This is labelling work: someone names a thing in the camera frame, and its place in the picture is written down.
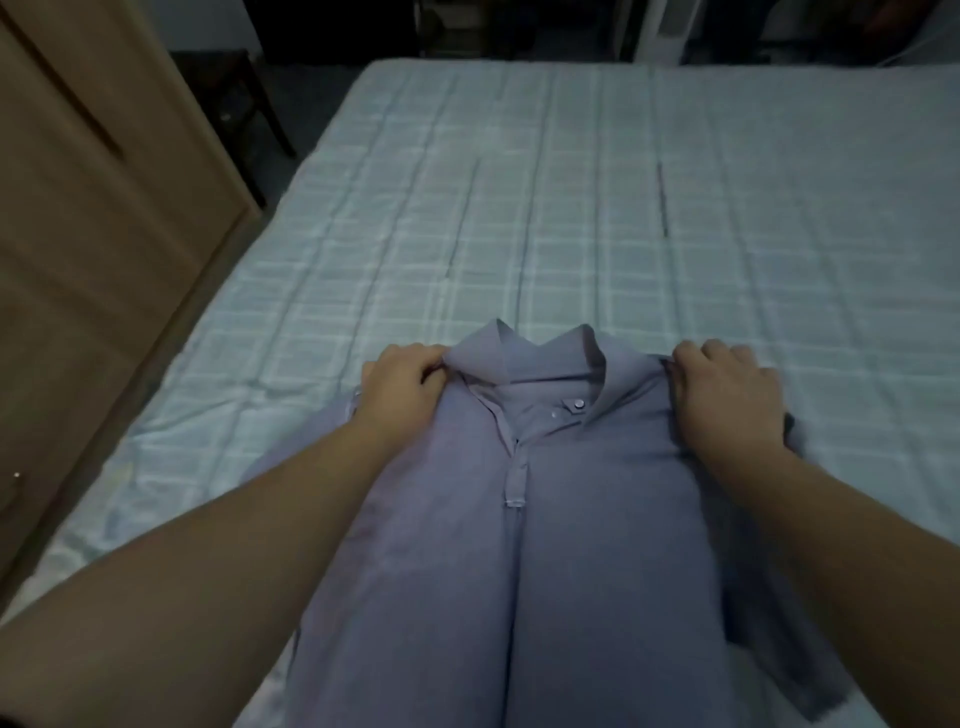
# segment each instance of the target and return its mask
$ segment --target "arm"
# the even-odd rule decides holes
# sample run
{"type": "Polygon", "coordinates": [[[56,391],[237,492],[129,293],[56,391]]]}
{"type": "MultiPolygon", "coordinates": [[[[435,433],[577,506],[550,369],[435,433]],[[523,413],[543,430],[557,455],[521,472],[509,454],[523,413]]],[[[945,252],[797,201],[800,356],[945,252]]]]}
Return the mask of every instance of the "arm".
{"type": "Polygon", "coordinates": [[[960,725],[960,548],[790,452],[777,373],[750,349],[683,342],[674,357],[684,438],[778,545],[880,714],[960,725]]]}
{"type": "Polygon", "coordinates": [[[30,728],[230,725],[386,464],[430,422],[442,347],[364,365],[353,420],[79,571],[0,630],[0,715],[30,728]]]}

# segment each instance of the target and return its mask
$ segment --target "white bedsheet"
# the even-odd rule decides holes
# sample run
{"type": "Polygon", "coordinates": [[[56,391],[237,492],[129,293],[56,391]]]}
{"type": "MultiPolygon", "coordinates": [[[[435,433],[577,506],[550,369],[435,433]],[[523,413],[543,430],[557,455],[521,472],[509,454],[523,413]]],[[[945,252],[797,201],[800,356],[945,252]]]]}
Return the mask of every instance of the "white bedsheet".
{"type": "MultiPolygon", "coordinates": [[[[493,317],[752,344],[822,463],[956,539],[958,189],[960,66],[377,63],[16,606],[234,487],[387,343],[493,317]]],[[[734,659],[744,725],[800,724],[734,659]]],[[[241,724],[280,723],[286,662],[241,724]]]]}

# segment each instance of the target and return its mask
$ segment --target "bed cover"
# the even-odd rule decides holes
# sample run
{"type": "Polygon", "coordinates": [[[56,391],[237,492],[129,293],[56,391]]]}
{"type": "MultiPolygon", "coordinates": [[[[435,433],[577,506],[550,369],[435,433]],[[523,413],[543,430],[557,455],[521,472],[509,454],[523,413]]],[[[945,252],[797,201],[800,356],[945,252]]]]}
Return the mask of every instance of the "bed cover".
{"type": "MultiPolygon", "coordinates": [[[[386,344],[494,317],[749,343],[823,464],[956,540],[958,162],[960,66],[376,63],[14,609],[233,488],[386,344]]],[[[288,659],[240,725],[280,724],[288,659]]],[[[744,726],[804,724],[732,660],[744,726]]]]}

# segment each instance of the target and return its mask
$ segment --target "person's left hand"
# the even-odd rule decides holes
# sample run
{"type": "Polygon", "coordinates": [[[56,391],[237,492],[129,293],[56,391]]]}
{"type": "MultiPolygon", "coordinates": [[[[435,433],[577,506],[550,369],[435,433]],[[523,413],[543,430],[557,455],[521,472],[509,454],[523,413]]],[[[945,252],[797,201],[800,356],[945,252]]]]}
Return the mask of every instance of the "person's left hand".
{"type": "Polygon", "coordinates": [[[372,428],[394,453],[410,445],[430,424],[446,386],[446,369],[440,366],[446,349],[391,344],[379,359],[364,364],[353,420],[372,428]]]}

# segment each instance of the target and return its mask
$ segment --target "wardrobe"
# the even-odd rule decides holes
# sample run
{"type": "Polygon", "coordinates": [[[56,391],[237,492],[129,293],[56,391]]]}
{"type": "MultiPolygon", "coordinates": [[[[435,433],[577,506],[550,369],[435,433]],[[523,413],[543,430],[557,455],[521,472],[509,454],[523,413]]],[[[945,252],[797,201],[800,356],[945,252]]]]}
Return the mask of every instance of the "wardrobe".
{"type": "Polygon", "coordinates": [[[134,0],[0,0],[0,68],[2,603],[259,210],[134,0]]]}

